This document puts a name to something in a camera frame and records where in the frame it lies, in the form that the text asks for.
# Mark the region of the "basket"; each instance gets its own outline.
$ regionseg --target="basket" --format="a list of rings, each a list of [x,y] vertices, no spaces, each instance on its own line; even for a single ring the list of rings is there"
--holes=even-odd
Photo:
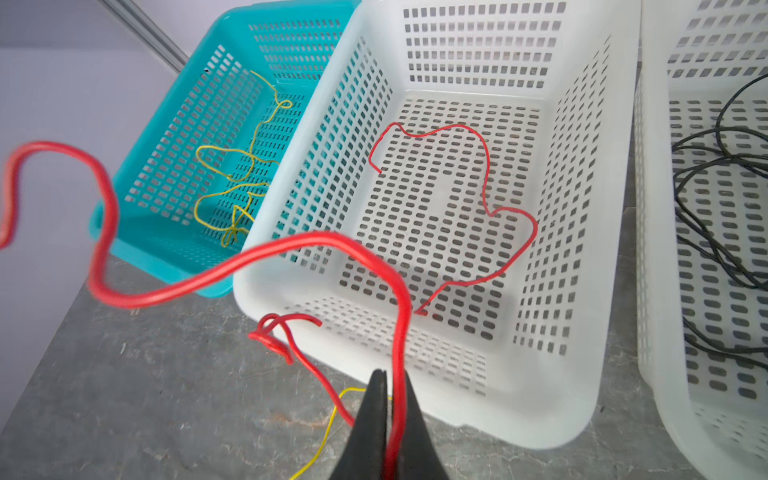
[[[259,129],[253,153],[280,161],[320,76],[353,13],[357,0],[293,0],[235,8],[219,18],[200,42],[157,112],[114,178],[121,222],[112,253],[145,272],[175,283],[240,252],[244,237],[222,247],[222,232],[195,221],[199,197],[235,183],[203,168],[197,147],[213,144],[247,151],[256,125],[275,108],[274,93],[256,75],[275,85],[278,97],[291,100]],[[239,178],[251,160],[241,154],[203,151],[202,157]],[[277,164],[257,163],[248,183],[271,182]],[[245,207],[243,187],[200,205],[200,218],[215,227],[232,224],[233,205]],[[261,198],[250,212],[256,215]],[[91,219],[91,234],[101,231],[102,207]],[[240,226],[249,228],[244,219]],[[232,279],[199,293],[222,296]]]
[[[695,233],[675,217],[673,168],[714,156],[672,155],[670,144],[714,127],[736,90],[768,72],[766,18],[768,5],[750,0],[645,0],[643,7],[635,103],[639,363],[667,431],[711,479],[768,478],[768,372],[688,346],[681,317],[725,346],[765,346],[768,294],[734,286],[722,267],[676,241],[676,233]],[[746,90],[723,125],[768,129],[766,94],[768,82]],[[734,151],[768,148],[749,135],[723,138]],[[713,147],[713,136],[701,144]],[[687,205],[746,265],[765,270],[765,180],[735,165],[705,172],[686,187]]]
[[[611,309],[639,35],[637,2],[363,2],[286,150],[246,247],[309,230],[357,239],[400,271],[415,306],[406,366],[422,409],[545,449],[574,438],[598,396]],[[304,249],[234,275],[254,319],[298,311],[307,354],[360,380],[388,368],[396,305],[337,252]]]

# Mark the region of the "gray countertop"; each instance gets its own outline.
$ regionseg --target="gray countertop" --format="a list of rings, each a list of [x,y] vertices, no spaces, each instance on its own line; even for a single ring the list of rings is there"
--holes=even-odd
[[[634,175],[630,158],[598,404],[573,442],[533,451],[427,418],[451,478],[702,478],[661,424],[637,370]],[[161,284],[113,259],[118,290]],[[0,434],[0,478],[288,479],[314,454],[332,404],[302,366],[248,340],[233,297],[116,310],[85,287]],[[325,366],[340,389],[361,386]],[[349,400],[353,411],[359,397]],[[349,428],[302,479],[328,478]]]

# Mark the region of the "white basket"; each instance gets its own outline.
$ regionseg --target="white basket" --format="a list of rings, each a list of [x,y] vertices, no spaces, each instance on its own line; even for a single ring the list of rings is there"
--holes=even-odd
[[[712,479],[768,478],[768,373],[685,345],[681,313],[727,346],[765,345],[768,294],[732,286],[721,267],[677,243],[676,228],[690,233],[674,216],[670,144],[713,127],[736,90],[768,71],[766,37],[764,0],[644,0],[635,103],[639,362],[667,431]],[[768,81],[749,88],[723,125],[768,130],[766,93]],[[754,137],[723,137],[732,151],[768,148]],[[713,136],[704,143],[714,146]],[[713,159],[684,152],[675,167]],[[712,168],[684,196],[716,238],[729,235],[745,264],[765,270],[768,188],[750,177],[738,166]]]
[[[639,35],[638,2],[363,2],[286,150],[244,248],[337,230],[401,271],[419,305],[444,280],[502,266],[414,316],[407,346],[422,409],[544,449],[574,438],[598,396],[621,223]],[[328,249],[236,274],[240,308],[318,316],[294,324],[309,355],[367,382],[390,366],[396,305],[382,282]]]

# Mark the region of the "red cable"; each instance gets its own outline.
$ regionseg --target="red cable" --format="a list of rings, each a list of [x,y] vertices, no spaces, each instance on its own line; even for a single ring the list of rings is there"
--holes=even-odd
[[[267,325],[266,327],[264,324],[268,321],[272,320],[272,323]],[[290,331],[290,328],[288,328],[288,325],[286,325],[286,322],[288,320],[307,320],[312,323],[314,323],[317,326],[321,326],[323,324],[322,321],[319,319],[310,316],[310,315],[304,315],[303,313],[291,313],[289,315],[277,315],[276,313],[269,313],[262,317],[261,321],[259,321],[259,326],[256,328],[255,331],[248,334],[248,338],[251,340],[258,340],[259,342],[263,343],[264,346],[266,346],[268,349],[272,350],[273,352],[277,353],[278,355],[283,356],[283,358],[286,360],[286,363],[288,365],[293,364],[293,358],[291,357],[290,353],[288,352],[288,349],[286,348],[285,344],[280,342],[278,339],[276,339],[273,336],[270,336],[269,333],[278,325],[283,327],[283,331],[286,334],[286,338],[288,339],[288,345],[290,345],[290,349],[293,351],[293,354],[299,357],[299,361],[304,364],[306,369],[308,369],[312,374],[314,374],[315,377],[320,381],[320,383],[323,384],[323,388],[328,392],[328,395],[331,397],[331,400],[333,400],[333,404],[336,405],[336,408],[339,410],[339,414],[346,420],[347,423],[349,423],[349,426],[352,426],[355,424],[355,419],[352,418],[352,416],[347,411],[344,404],[341,402],[341,399],[339,398],[339,394],[336,393],[336,390],[333,389],[333,386],[331,386],[331,383],[328,381],[325,375],[323,375],[322,372],[320,372],[316,366],[314,366],[303,353],[301,353],[301,350],[299,350],[299,347],[296,345],[296,342],[293,340],[293,334]]]
[[[112,241],[118,231],[118,198],[115,195],[114,188],[104,166],[91,155],[78,148],[66,144],[40,141],[24,144],[11,153],[3,176],[3,204],[5,205],[5,210],[2,222],[0,222],[0,250],[7,247],[13,240],[18,223],[18,183],[21,165],[32,154],[42,151],[50,151],[73,157],[75,160],[88,165],[96,178],[98,189],[104,198],[104,223],[101,228],[101,236],[91,258],[88,288],[94,297],[107,305],[133,309],[169,302],[180,296],[212,285],[253,262],[305,247],[324,246],[336,248],[350,255],[365,268],[382,277],[392,287],[392,291],[398,300],[399,310],[397,324],[395,325],[395,338],[392,342],[392,389],[396,400],[394,401],[392,412],[392,433],[389,436],[384,460],[384,478],[394,478],[400,443],[402,442],[402,435],[406,427],[408,408],[406,399],[408,396],[406,395],[405,347],[408,328],[411,323],[412,308],[408,287],[406,287],[396,270],[387,262],[378,258],[373,252],[368,251],[365,247],[343,236],[341,233],[310,232],[281,238],[243,251],[219,266],[154,292],[137,295],[115,292],[104,283],[104,272],[109,255],[109,247],[112,245]]]
[[[528,218],[531,221],[531,225],[533,226],[533,231],[531,232],[531,236],[525,241],[525,243],[523,243],[523,246],[520,247],[520,250],[515,252],[515,255],[512,255],[512,258],[509,259],[509,261],[507,263],[505,263],[504,266],[501,269],[495,271],[494,273],[491,273],[488,276],[483,276],[483,277],[475,279],[475,280],[467,280],[467,281],[463,281],[463,282],[449,280],[448,282],[443,283],[440,286],[440,288],[435,290],[435,292],[432,294],[432,296],[430,296],[429,299],[426,302],[424,302],[414,312],[416,315],[426,315],[427,312],[424,310],[424,308],[427,305],[429,305],[435,298],[437,298],[437,296],[443,290],[445,290],[446,287],[451,286],[451,285],[456,285],[456,286],[472,286],[472,285],[477,285],[479,283],[487,282],[488,280],[493,280],[497,276],[500,276],[502,273],[507,271],[507,269],[510,266],[512,266],[512,264],[523,254],[523,252],[525,252],[526,249],[528,249],[528,247],[531,246],[531,243],[533,243],[533,240],[535,240],[536,235],[538,235],[538,223],[536,222],[536,219],[533,218],[533,215],[531,215],[530,213],[526,212],[525,210],[521,210],[519,208],[515,208],[515,207],[499,207],[496,210],[493,210],[492,212],[488,208],[488,201],[485,198],[485,190],[488,187],[488,177],[491,174],[491,152],[488,151],[488,145],[485,143],[485,139],[482,137],[482,135],[480,135],[477,131],[475,131],[474,129],[472,129],[471,127],[468,127],[466,125],[451,124],[451,125],[446,125],[444,127],[440,127],[437,130],[433,130],[433,131],[427,132],[425,134],[410,134],[410,133],[408,133],[406,131],[406,128],[403,127],[401,124],[399,124],[396,121],[392,122],[391,124],[389,124],[387,126],[387,128],[384,130],[384,133],[381,134],[381,137],[379,137],[379,139],[376,141],[376,143],[373,144],[373,149],[371,150],[371,153],[368,155],[368,163],[370,164],[371,167],[376,169],[376,171],[379,172],[380,174],[382,173],[382,170],[380,168],[378,168],[373,163],[373,160],[372,160],[373,152],[376,151],[376,147],[379,146],[379,142],[384,138],[384,135],[386,135],[387,132],[389,131],[389,129],[392,128],[392,127],[398,127],[403,132],[403,134],[406,135],[406,137],[411,137],[411,138],[428,137],[429,135],[436,134],[439,131],[448,130],[449,128],[463,128],[463,129],[465,129],[467,131],[470,131],[473,134],[475,134],[477,136],[477,138],[479,138],[480,141],[482,142],[482,146],[485,149],[485,158],[488,161],[488,166],[485,169],[485,181],[483,181],[483,184],[482,184],[482,206],[483,206],[483,208],[485,208],[485,212],[488,214],[489,217],[495,217],[496,214],[498,214],[501,211],[508,211],[508,212],[512,212],[514,214],[521,214],[524,217]]]

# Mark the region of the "yellow wire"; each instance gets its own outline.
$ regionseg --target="yellow wire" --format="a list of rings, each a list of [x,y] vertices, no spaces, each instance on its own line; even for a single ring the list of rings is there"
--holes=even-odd
[[[343,398],[344,395],[346,395],[348,392],[365,392],[365,389],[359,389],[357,387],[349,387],[348,389],[344,389],[340,394],[339,398]],[[326,447],[326,443],[328,442],[328,436],[331,433],[331,427],[333,426],[333,420],[336,418],[336,413],[338,413],[338,409],[334,406],[333,412],[331,412],[331,419],[328,421],[328,427],[326,428],[326,434],[323,437],[323,441],[320,443],[320,447],[317,449],[317,453],[315,456],[312,457],[312,460],[309,461],[306,465],[304,465],[301,470],[293,474],[293,477],[289,478],[288,480],[296,480],[299,478],[304,472],[310,469],[312,465],[315,464],[318,458],[320,458],[320,454],[323,453],[323,449]]]
[[[279,109],[282,108],[284,110],[287,110],[287,109],[293,107],[293,102],[292,101],[290,101],[290,100],[280,101],[277,98],[277,89],[275,88],[274,85],[269,83],[266,80],[266,78],[264,78],[261,75],[257,74],[253,70],[250,70],[250,73],[256,75],[258,78],[261,78],[261,80],[264,83],[269,85],[269,87],[272,89],[272,91],[275,94],[276,107],[272,111],[272,114],[270,115],[270,117],[267,120],[260,121],[259,124],[256,126],[256,129],[253,131],[253,137],[251,138],[250,146],[248,148],[248,151],[244,151],[244,150],[241,150],[239,148],[222,148],[222,147],[217,147],[216,145],[200,145],[197,148],[197,150],[195,150],[195,158],[197,159],[197,161],[200,162],[201,165],[203,165],[208,170],[211,170],[214,173],[217,173],[217,174],[221,175],[222,177],[226,178],[227,180],[229,180],[231,182],[234,182],[235,184],[240,184],[240,185],[237,185],[237,186],[235,186],[233,188],[230,188],[229,190],[227,190],[225,192],[220,192],[218,194],[203,195],[202,197],[197,199],[197,202],[194,205],[194,219],[198,223],[200,223],[201,225],[203,225],[203,226],[205,226],[207,228],[210,228],[211,230],[215,230],[217,232],[224,232],[224,235],[222,235],[222,237],[221,237],[221,246],[224,247],[224,248],[227,248],[232,243],[237,242],[237,234],[239,234],[239,233],[243,233],[245,235],[248,234],[249,230],[247,228],[238,227],[238,225],[240,224],[240,221],[242,221],[243,218],[248,218],[251,222],[255,221],[253,216],[248,213],[248,210],[250,209],[251,205],[253,204],[253,199],[255,197],[263,197],[264,194],[254,194],[252,192],[247,192],[248,193],[248,204],[245,206],[245,208],[242,208],[240,205],[233,205],[233,207],[232,207],[232,225],[230,227],[227,227],[227,228],[214,227],[210,223],[203,221],[200,218],[200,216],[197,214],[197,209],[200,206],[200,202],[202,202],[203,200],[205,200],[207,198],[219,197],[221,195],[226,195],[226,194],[228,194],[228,193],[230,193],[230,192],[232,192],[232,191],[234,191],[234,190],[236,190],[236,189],[238,189],[240,187],[260,187],[260,186],[267,186],[268,187],[269,186],[269,184],[243,184],[242,182],[247,180],[248,177],[250,177],[250,175],[253,173],[253,170],[256,168],[256,161],[260,161],[260,162],[263,162],[265,164],[278,164],[278,165],[280,164],[280,162],[275,161],[275,160],[264,160],[263,158],[257,157],[256,155],[253,154],[253,146],[256,144],[256,137],[259,134],[259,129],[261,128],[262,125],[268,124],[272,120],[274,120],[275,115],[277,115],[277,111]],[[200,155],[200,152],[203,151],[203,150],[215,150],[215,151],[220,151],[220,152],[224,152],[224,153],[238,153],[238,154],[245,155],[248,158],[250,158],[250,168],[248,169],[248,171],[246,172],[246,174],[243,177],[241,177],[241,178],[234,178],[232,175],[225,174],[223,171],[216,169],[213,165],[210,165],[205,160],[203,160],[203,158]]]
[[[200,204],[203,202],[203,200],[206,200],[207,198],[213,198],[213,197],[221,197],[223,195],[231,194],[238,188],[243,187],[268,187],[269,184],[267,183],[261,183],[261,184],[238,184],[234,187],[230,188],[229,190],[219,192],[217,194],[209,194],[209,195],[203,195],[202,197],[198,198],[197,201],[194,204],[194,210],[193,215],[194,219],[197,220],[198,223],[201,225],[204,225],[205,227],[210,228],[211,230],[215,230],[217,232],[226,232],[221,237],[221,246],[224,248],[227,248],[229,245],[232,244],[232,242],[237,240],[237,234],[243,233],[245,235],[248,234],[249,230],[247,228],[238,227],[237,224],[240,223],[240,221],[243,219],[243,217],[247,217],[251,222],[254,222],[254,218],[251,214],[248,213],[248,209],[253,204],[253,199],[255,197],[263,197],[264,194],[255,194],[254,192],[246,192],[248,194],[249,200],[248,204],[245,208],[242,208],[240,205],[234,205],[232,208],[232,226],[223,228],[223,227],[214,227],[210,223],[206,222],[202,218],[200,218],[200,215],[197,213],[197,210],[200,208]],[[240,217],[236,219],[237,212],[240,212]]]

